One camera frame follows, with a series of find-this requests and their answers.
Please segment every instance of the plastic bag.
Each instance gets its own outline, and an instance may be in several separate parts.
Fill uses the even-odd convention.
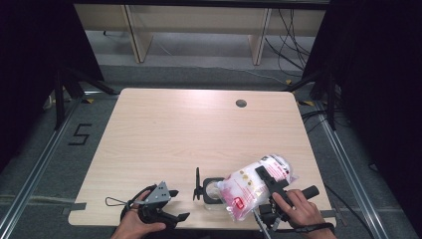
[[[235,221],[243,221],[257,206],[267,202],[270,192],[255,168],[264,166],[277,181],[286,179],[294,181],[291,165],[281,156],[270,154],[233,172],[223,181],[217,183],[221,200]]]

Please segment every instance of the black tool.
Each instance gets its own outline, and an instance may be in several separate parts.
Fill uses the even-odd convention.
[[[291,206],[294,206],[292,201],[289,199],[285,187],[289,185],[289,183],[284,179],[280,182],[276,181],[274,177],[270,175],[267,169],[264,166],[257,167],[255,171],[261,177],[261,179],[265,182],[268,190],[270,192],[269,201],[270,204],[263,204],[259,206],[260,214],[254,210],[254,216],[256,221],[258,222],[261,230],[264,233],[265,238],[271,239],[273,236],[276,235],[277,228],[279,227],[279,223],[281,221],[288,221],[290,217],[280,208],[280,206],[276,203],[274,198],[271,196],[274,192],[279,193],[283,199]],[[303,194],[306,199],[310,199],[319,195],[319,191],[315,186],[308,187],[307,189],[303,190]],[[313,227],[302,227],[296,228],[292,230],[287,230],[286,232],[310,232],[313,230],[318,230],[321,228],[326,227],[333,227],[330,223],[323,223],[319,225],[313,225]]]
[[[137,197],[144,191],[150,192],[145,196],[144,200],[137,200]],[[132,203],[139,204],[137,215],[144,223],[162,222],[165,223],[166,229],[174,229],[178,222],[185,221],[190,215],[189,212],[179,214],[178,216],[171,215],[163,211],[163,207],[171,200],[172,197],[177,196],[179,191],[168,190],[164,181],[158,185],[148,186],[138,194],[131,201],[128,201],[125,208],[121,212],[121,218],[125,212],[130,209]]]
[[[207,193],[207,186],[208,184],[212,183],[212,182],[217,182],[217,181],[222,181],[224,180],[224,177],[210,177],[210,178],[205,178],[204,182],[202,183],[202,185],[204,185],[203,187],[199,184],[200,181],[200,176],[199,176],[199,167],[196,168],[196,187],[193,190],[193,200],[195,200],[195,196],[196,199],[200,199],[201,195],[204,196],[204,202],[207,204],[222,204],[223,202],[220,199],[214,199],[212,197],[210,197]]]

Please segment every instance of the floor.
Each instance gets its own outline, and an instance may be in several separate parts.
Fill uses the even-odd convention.
[[[147,70],[179,68],[198,69],[205,72],[229,71],[230,73],[254,75],[263,81],[274,82],[282,87],[286,85],[286,79],[294,77],[287,76],[281,70],[292,75],[301,73],[298,67],[286,60],[280,60],[269,45],[264,48],[261,64],[254,66],[247,36],[242,35],[155,34],[145,62],[142,64],[134,61],[126,33],[106,32],[104,35],[103,32],[92,31],[87,32],[87,35],[99,65],[104,71],[110,67]],[[268,40],[275,49],[280,49],[282,46],[282,40],[278,36],[271,36]],[[310,51],[314,38],[301,37],[297,38],[297,41],[304,49]],[[285,50],[283,54],[298,66],[302,65],[296,51]],[[298,99],[305,101],[308,98],[301,92],[298,94]],[[96,101],[96,104],[98,107],[96,113],[100,111],[105,116],[109,116],[113,104],[115,104],[115,98],[104,97],[102,101]],[[315,107],[300,106],[300,109],[304,114],[313,111]],[[81,120],[95,118],[99,121],[98,125],[100,126],[93,129],[90,134],[90,137],[94,138],[98,144],[107,118],[93,116],[91,110],[89,105],[81,104],[75,111],[75,116]],[[55,112],[46,111],[39,119],[39,125],[34,128],[33,135],[36,137],[29,137],[26,144],[28,146],[22,150],[20,157],[26,158],[26,160],[12,160],[8,168],[0,175],[0,213],[2,215],[10,212],[9,208],[13,203],[13,198],[21,192],[22,186],[28,180],[28,175],[37,165],[39,156],[44,153],[45,145],[49,143],[52,136],[54,137],[54,133],[51,131],[54,120]],[[329,128],[322,118],[314,117],[306,122],[323,181],[332,186],[334,192],[341,194],[342,199],[347,201],[351,209],[362,218],[364,216],[366,220],[380,218],[380,227],[375,225],[372,228],[379,232],[374,238],[418,238],[382,178],[376,171],[370,170],[368,167],[370,158],[365,154],[352,128],[347,125],[347,119],[340,116],[336,118],[336,122],[339,127],[335,134],[330,134]],[[61,144],[68,144],[72,133],[74,132],[67,130],[65,135],[57,140]],[[332,149],[330,135],[340,139],[339,142],[344,145],[344,152]],[[84,149],[85,160],[77,158],[80,154],[76,154],[74,150],[63,148],[58,146],[54,149],[55,158],[47,162],[48,165],[40,173],[41,179],[33,182],[36,184],[33,195],[28,200],[26,209],[18,215],[20,218],[15,222],[16,225],[12,225],[15,230],[9,235],[11,238],[106,238],[112,233],[112,228],[75,228],[67,224],[69,205],[72,204],[78,193],[78,189],[69,186],[69,183],[82,183],[90,165],[90,161],[86,159],[92,158],[96,144]],[[56,160],[60,157],[71,160]],[[351,174],[355,172],[355,176],[363,184],[363,191],[354,189],[352,181],[347,176],[350,169],[345,168],[348,167],[348,164],[341,162],[342,160],[350,162]],[[60,171],[57,169],[63,167],[71,170]],[[370,215],[371,210],[361,206],[362,202],[359,198],[356,199],[356,195],[367,196],[370,205],[375,207],[374,211],[377,213],[375,217]],[[370,238],[349,209],[333,193],[329,193],[328,196],[332,199],[333,207],[337,208],[337,237]],[[283,238],[295,238],[296,236],[289,235]]]

